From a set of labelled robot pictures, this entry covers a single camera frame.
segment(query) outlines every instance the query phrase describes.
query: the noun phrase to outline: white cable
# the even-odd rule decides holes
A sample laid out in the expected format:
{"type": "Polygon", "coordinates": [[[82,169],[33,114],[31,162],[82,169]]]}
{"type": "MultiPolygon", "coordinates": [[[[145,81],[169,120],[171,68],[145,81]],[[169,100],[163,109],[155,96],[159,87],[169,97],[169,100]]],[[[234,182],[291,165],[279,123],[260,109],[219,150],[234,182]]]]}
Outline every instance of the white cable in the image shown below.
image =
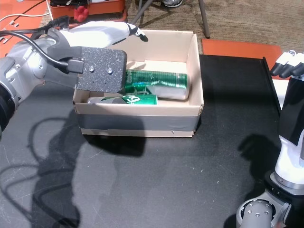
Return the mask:
{"type": "Polygon", "coordinates": [[[21,16],[21,17],[30,17],[30,18],[37,18],[37,17],[43,17],[49,15],[49,13],[45,13],[45,14],[41,14],[41,15],[28,15],[28,14],[11,14],[11,15],[7,15],[3,18],[0,19],[0,21],[3,21],[5,18],[9,18],[9,17],[15,17],[15,16],[21,16]]]}
{"type": "Polygon", "coordinates": [[[49,7],[48,0],[46,0],[46,2],[47,2],[47,9],[48,9],[48,11],[49,11],[49,15],[50,15],[50,17],[51,17],[51,20],[54,20],[54,19],[53,19],[53,15],[52,15],[52,11],[51,11],[51,9],[50,9],[50,7],[49,7]]]}

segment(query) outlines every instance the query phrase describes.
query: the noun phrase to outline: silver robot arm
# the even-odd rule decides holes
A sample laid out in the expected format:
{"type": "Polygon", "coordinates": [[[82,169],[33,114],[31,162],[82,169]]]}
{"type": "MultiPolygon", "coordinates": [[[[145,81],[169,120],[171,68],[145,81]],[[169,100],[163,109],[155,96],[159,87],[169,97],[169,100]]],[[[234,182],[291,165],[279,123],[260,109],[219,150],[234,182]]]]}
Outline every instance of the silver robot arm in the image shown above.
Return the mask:
{"type": "Polygon", "coordinates": [[[31,30],[20,31],[21,35],[18,30],[0,31],[0,37],[10,33],[25,41],[0,58],[0,137],[18,106],[38,85],[53,82],[75,89],[118,92],[124,83],[127,55],[105,47],[131,35],[148,41],[138,27],[125,22],[88,22],[71,30],[49,27],[47,36],[35,41],[26,41],[29,38],[22,35],[31,30]],[[105,85],[100,78],[108,74],[108,66],[113,72],[111,83],[105,85]]]}

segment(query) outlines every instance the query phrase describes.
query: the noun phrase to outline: brown carpet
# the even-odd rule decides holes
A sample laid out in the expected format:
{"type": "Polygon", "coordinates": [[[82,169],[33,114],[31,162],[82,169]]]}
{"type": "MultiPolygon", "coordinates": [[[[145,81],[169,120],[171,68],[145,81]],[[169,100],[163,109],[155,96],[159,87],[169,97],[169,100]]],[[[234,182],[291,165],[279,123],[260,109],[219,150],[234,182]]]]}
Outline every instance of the brown carpet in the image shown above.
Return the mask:
{"type": "MultiPolygon", "coordinates": [[[[138,0],[126,1],[131,21],[137,13],[138,0]]],[[[280,45],[283,51],[304,51],[303,0],[205,0],[205,5],[211,39],[259,42],[280,45]]],[[[197,0],[184,0],[180,7],[172,9],[155,2],[137,25],[144,29],[194,31],[201,53],[203,31],[197,0]]]]}

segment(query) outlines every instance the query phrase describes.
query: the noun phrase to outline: shoe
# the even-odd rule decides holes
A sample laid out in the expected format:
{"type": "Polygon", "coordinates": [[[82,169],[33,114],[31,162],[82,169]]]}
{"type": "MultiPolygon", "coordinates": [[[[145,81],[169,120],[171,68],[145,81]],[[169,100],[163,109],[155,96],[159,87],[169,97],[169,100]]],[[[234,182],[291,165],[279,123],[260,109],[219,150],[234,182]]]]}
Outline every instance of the shoe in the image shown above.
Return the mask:
{"type": "Polygon", "coordinates": [[[178,7],[181,5],[182,0],[161,0],[167,7],[178,7]]]}

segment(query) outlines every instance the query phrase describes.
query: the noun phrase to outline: red object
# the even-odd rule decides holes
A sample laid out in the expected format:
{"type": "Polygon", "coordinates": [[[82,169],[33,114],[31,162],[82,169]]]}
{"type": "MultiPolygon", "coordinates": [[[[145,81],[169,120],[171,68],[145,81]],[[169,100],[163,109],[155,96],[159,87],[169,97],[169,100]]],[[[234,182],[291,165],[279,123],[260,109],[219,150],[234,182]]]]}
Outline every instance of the red object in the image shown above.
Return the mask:
{"type": "Polygon", "coordinates": [[[89,10],[84,6],[79,6],[74,10],[74,19],[78,20],[78,22],[83,22],[88,15],[89,10]]]}

